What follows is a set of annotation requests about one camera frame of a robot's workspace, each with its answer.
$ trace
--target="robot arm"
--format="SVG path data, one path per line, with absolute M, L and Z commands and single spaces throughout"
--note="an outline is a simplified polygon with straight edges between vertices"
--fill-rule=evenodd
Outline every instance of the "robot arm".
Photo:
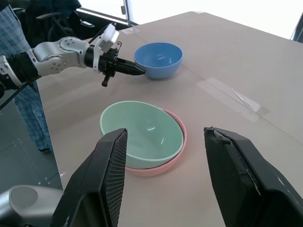
M 118 35 L 110 24 L 98 37 L 96 45 L 75 37 L 65 37 L 57 42 L 41 43 L 34 49 L 10 57 L 0 56 L 0 98 L 5 90 L 19 89 L 25 83 L 60 73 L 69 67 L 90 67 L 96 73 L 102 72 L 105 75 L 104 87 L 116 71 L 129 75 L 144 74 L 144 70 L 134 62 L 118 58 L 122 44 L 116 43 Z

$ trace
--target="bowl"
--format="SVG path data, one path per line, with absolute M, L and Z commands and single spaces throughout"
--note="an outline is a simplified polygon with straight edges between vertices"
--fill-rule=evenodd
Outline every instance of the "bowl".
M 178 70 L 182 59 L 182 50 L 169 43 L 147 44 L 134 53 L 134 61 L 145 69 L 145 75 L 152 79 L 171 77 Z
M 183 131 L 183 135 L 184 135 L 184 142 L 183 142 L 183 146 L 181 151 L 174 157 L 172 158 L 169 162 L 155 167 L 155 168 L 150 168 L 150 169 L 135 169 L 135 168 L 129 168 L 126 167 L 125 170 L 127 172 L 129 172 L 130 174 L 136 175 L 136 176 L 156 176 L 159 174 L 162 174 L 166 171 L 168 171 L 169 169 L 171 169 L 178 160 L 180 160 L 180 157 L 183 154 L 185 145 L 186 145 L 186 141 L 187 141 L 187 132 L 186 132 L 186 128 L 184 123 L 180 120 L 180 118 L 178 118 L 174 113 L 168 111 L 168 110 L 164 110 L 165 112 L 167 112 L 172 118 L 174 118 L 176 120 L 176 122 L 180 125 L 182 131 Z
M 107 107 L 100 127 L 103 135 L 127 129 L 126 166 L 131 168 L 161 166 L 181 151 L 184 142 L 179 124 L 169 114 L 138 101 L 122 101 Z

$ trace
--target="checkered clothing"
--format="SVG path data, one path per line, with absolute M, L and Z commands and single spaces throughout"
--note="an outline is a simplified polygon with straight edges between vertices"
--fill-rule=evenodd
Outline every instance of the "checkered clothing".
M 0 11 L 0 55 L 10 56 L 29 49 L 20 21 L 11 7 L 6 7 Z M 39 93 L 28 86 L 14 98 L 14 102 L 38 149 L 53 150 Z

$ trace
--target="blue bowl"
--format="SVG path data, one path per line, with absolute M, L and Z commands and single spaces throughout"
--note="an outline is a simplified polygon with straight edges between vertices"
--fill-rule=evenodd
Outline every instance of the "blue bowl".
M 134 53 L 134 61 L 152 79 L 164 79 L 175 74 L 183 59 L 182 50 L 169 43 L 151 43 Z

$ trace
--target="pink bowl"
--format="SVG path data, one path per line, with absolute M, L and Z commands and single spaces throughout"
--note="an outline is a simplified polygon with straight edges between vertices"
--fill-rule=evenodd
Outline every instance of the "pink bowl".
M 159 174 L 164 173 L 165 171 L 169 170 L 170 168 L 172 168 L 175 163 L 179 160 L 180 156 L 183 153 L 184 147 L 186 145 L 186 141 L 187 141 L 187 132 L 186 132 L 186 128 L 184 123 L 180 120 L 180 118 L 178 118 L 174 113 L 172 113 L 171 111 L 165 110 L 163 109 L 165 112 L 167 112 L 173 119 L 176 120 L 176 122 L 180 125 L 183 134 L 184 134 L 184 143 L 183 143 L 183 147 L 181 149 L 181 151 L 173 158 L 171 159 L 169 162 L 155 167 L 155 168 L 150 168 L 150 169 L 134 169 L 134 168 L 129 168 L 129 167 L 125 167 L 125 170 L 133 175 L 136 176 L 156 176 Z

